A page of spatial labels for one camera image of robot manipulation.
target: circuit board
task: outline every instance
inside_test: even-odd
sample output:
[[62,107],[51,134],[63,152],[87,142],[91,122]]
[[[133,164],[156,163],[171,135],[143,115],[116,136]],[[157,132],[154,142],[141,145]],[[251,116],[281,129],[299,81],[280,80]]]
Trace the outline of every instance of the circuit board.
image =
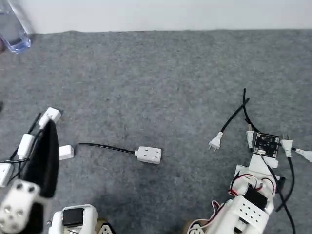
[[257,133],[253,153],[277,158],[279,136]]

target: white wall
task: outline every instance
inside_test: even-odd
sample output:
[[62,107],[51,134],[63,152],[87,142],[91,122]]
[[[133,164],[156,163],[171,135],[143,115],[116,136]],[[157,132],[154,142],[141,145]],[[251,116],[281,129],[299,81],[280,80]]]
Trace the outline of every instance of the white wall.
[[312,0],[10,1],[36,33],[312,28]]

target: plastic bottle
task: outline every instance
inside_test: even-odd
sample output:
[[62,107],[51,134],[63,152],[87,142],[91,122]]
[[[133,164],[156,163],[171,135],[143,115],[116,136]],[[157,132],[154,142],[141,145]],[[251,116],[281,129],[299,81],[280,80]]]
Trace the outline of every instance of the plastic bottle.
[[31,41],[7,0],[0,0],[0,38],[13,53],[21,53]]

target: black cable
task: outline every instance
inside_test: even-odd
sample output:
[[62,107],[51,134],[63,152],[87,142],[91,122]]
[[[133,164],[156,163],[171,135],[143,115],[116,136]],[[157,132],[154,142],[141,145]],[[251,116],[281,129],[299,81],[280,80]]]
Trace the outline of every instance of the black cable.
[[[288,163],[289,163],[289,167],[291,169],[292,172],[292,184],[291,184],[291,188],[289,189],[289,192],[285,198],[285,203],[288,201],[288,199],[290,198],[290,196],[292,195],[293,192],[293,188],[294,188],[294,171],[293,171],[293,162],[292,162],[292,158],[288,157]],[[283,203],[280,204],[277,208],[276,208],[276,212],[279,212],[283,207]]]
[[21,163],[21,162],[26,162],[28,159],[22,159],[22,160],[15,160],[15,161],[0,161],[0,163]]
[[285,202],[284,196],[282,195],[282,191],[281,191],[280,188],[279,188],[276,175],[275,175],[274,171],[272,170],[272,168],[266,163],[266,161],[264,160],[263,157],[262,157],[262,160],[263,160],[264,163],[267,165],[267,167],[268,167],[270,173],[272,174],[272,176],[273,176],[273,178],[274,178],[274,180],[275,180],[275,183],[276,183],[276,190],[278,191],[278,194],[279,194],[279,196],[280,196],[280,198],[281,198],[281,200],[282,200],[282,205],[283,205],[283,207],[284,207],[284,209],[285,209],[285,211],[286,211],[286,213],[287,213],[287,216],[288,216],[289,221],[290,221],[291,226],[292,226],[292,234],[296,234],[296,227],[295,227],[294,222],[293,222],[293,217],[292,217],[291,213],[290,213],[289,210],[288,210],[288,207],[287,207],[287,204],[286,204],[286,202]]
[[257,128],[254,126],[254,124],[252,123],[252,121],[250,120],[250,118],[249,118],[249,116],[248,116],[248,114],[247,114],[246,105],[245,105],[245,104],[246,104],[245,96],[246,96],[246,88],[244,88],[244,91],[243,91],[243,109],[244,109],[244,113],[245,113],[245,117],[246,117],[246,122],[247,122],[248,124],[250,124],[250,125],[252,126],[252,128],[253,128],[256,132],[260,133],[259,129],[257,129]]
[[[34,130],[39,118],[41,117],[41,113],[39,112],[34,120],[34,122],[30,125],[30,128],[28,129],[27,133],[31,134],[31,132]],[[9,160],[13,160],[14,157],[16,156],[17,152],[18,152],[18,147],[16,148],[16,150],[12,153],[12,155],[10,156]]]
[[86,142],[79,143],[78,145],[95,146],[95,147],[106,148],[106,149],[110,149],[110,150],[117,150],[117,151],[121,151],[124,153],[132,154],[132,155],[135,154],[135,152],[133,150],[125,150],[125,149],[117,148],[117,147],[110,146],[110,145],[101,145],[101,144],[86,143]]
[[228,119],[228,121],[226,121],[226,123],[223,125],[222,129],[220,130],[220,132],[224,132],[224,130],[226,129],[226,127],[229,125],[229,123],[232,121],[232,119],[238,114],[238,112],[241,111],[241,109],[243,109],[243,107],[248,103],[249,98],[246,99],[246,101],[233,113],[233,115]]

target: electronic component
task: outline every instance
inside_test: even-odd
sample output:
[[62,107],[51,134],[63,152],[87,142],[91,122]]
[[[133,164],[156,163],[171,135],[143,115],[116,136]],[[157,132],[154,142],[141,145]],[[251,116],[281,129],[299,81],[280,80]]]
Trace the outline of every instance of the electronic component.
[[277,158],[279,136],[257,133],[254,143],[254,154]]
[[63,211],[64,227],[75,227],[83,224],[83,208],[74,208]]

